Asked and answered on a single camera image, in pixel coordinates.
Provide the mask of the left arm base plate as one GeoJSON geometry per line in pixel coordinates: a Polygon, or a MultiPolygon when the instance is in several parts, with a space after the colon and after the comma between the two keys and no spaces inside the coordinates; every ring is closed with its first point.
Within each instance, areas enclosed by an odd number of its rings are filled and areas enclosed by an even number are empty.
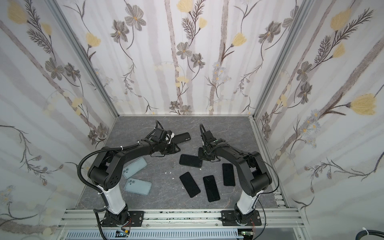
{"type": "Polygon", "coordinates": [[[101,220],[102,227],[141,227],[144,219],[143,211],[121,212],[114,215],[107,211],[101,220]]]}

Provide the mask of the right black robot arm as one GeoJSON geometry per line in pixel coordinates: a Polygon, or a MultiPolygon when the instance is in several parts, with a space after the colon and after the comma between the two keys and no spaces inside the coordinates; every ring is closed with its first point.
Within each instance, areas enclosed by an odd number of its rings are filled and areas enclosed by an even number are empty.
{"type": "Polygon", "coordinates": [[[246,152],[236,149],[223,139],[217,139],[211,131],[200,125],[203,146],[199,148],[198,157],[212,162],[216,158],[224,158],[237,170],[240,186],[243,190],[235,204],[234,216],[230,223],[245,226],[254,214],[255,205],[260,195],[273,182],[267,164],[258,152],[246,152]]]}

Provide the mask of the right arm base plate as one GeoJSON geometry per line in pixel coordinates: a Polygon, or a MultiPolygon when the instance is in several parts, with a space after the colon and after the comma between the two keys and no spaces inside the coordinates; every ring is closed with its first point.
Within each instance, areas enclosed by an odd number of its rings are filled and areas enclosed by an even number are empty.
{"type": "Polygon", "coordinates": [[[223,210],[221,211],[221,217],[223,226],[261,226],[262,221],[259,211],[255,210],[249,214],[243,215],[239,211],[235,210],[223,210]]]}

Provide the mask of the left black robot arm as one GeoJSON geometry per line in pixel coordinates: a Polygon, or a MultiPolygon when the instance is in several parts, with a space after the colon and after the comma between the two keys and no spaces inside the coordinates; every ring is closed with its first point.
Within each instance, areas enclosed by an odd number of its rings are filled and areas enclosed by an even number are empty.
{"type": "Polygon", "coordinates": [[[134,145],[104,147],[86,155],[78,164],[78,178],[83,184],[97,191],[105,204],[103,209],[95,209],[94,212],[106,212],[106,218],[110,219],[114,226],[128,224],[131,217],[119,187],[124,165],[156,152],[159,152],[161,157],[178,153],[181,151],[178,144],[190,139],[189,133],[174,135],[172,131],[155,128],[134,145]]]}

